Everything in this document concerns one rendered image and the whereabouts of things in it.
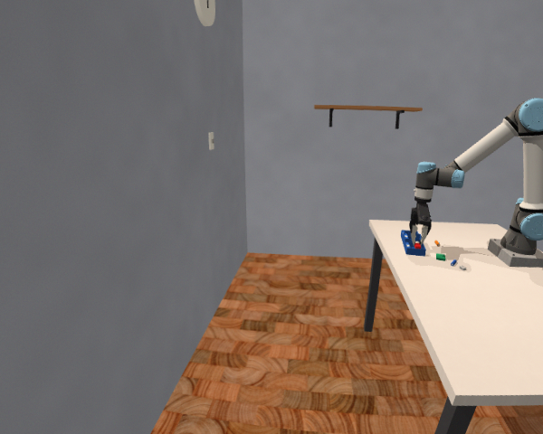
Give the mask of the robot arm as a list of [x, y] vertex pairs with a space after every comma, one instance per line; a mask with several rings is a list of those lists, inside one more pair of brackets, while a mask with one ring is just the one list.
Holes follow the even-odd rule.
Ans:
[[414, 196], [431, 199], [434, 185], [462, 188], [467, 171], [513, 137], [520, 137], [523, 140], [524, 198], [517, 200], [510, 228], [500, 245], [518, 254], [534, 255], [537, 241], [543, 240], [543, 99], [524, 102], [444, 168], [436, 168], [435, 163], [419, 163]]

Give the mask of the blue rack of bins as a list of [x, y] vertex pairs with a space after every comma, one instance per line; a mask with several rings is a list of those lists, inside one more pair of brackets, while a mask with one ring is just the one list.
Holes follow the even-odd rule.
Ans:
[[[414, 248], [414, 245], [412, 243], [411, 232], [410, 233], [407, 233], [407, 232], [410, 232], [410, 231], [401, 230], [401, 239], [402, 239], [402, 242], [404, 244], [405, 254], [406, 255], [415, 255], [415, 256], [425, 256], [426, 248], [425, 248], [424, 244], [421, 245], [421, 249], [412, 249], [412, 248]], [[417, 234], [417, 233], [418, 233], [418, 231], [415, 233], [415, 235], [416, 235], [415, 241], [419, 241], [419, 243], [420, 243], [420, 240], [422, 239], [422, 237], [421, 237], [421, 234]], [[404, 242], [404, 236], [405, 236], [405, 242]]]

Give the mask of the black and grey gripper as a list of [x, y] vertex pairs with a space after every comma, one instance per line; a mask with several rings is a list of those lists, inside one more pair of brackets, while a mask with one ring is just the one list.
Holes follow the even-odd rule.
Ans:
[[[431, 199], [428, 199], [428, 200], [425, 200], [425, 199], [419, 199], [419, 198], [416, 198], [414, 197], [414, 199], [417, 201], [417, 203], [421, 203], [421, 202], [426, 202], [426, 203], [429, 203]], [[424, 204], [426, 204], [424, 203]], [[415, 207], [416, 208], [416, 207]], [[415, 208], [412, 208], [412, 211], [411, 211], [411, 221], [409, 222], [409, 228], [410, 228], [410, 232], [411, 232], [411, 237], [412, 237], [412, 242], [413, 244], [415, 245], [415, 233], [417, 232], [418, 228], [416, 225], [418, 225], [418, 216], [417, 216], [417, 209]], [[414, 214], [414, 216], [413, 216]], [[431, 230], [432, 228], [432, 220], [431, 220], [431, 223], [429, 226], [424, 226], [422, 227], [422, 239], [420, 240], [420, 245], [423, 244], [426, 236], [428, 235], [429, 231]], [[424, 234], [423, 234], [424, 232]]]

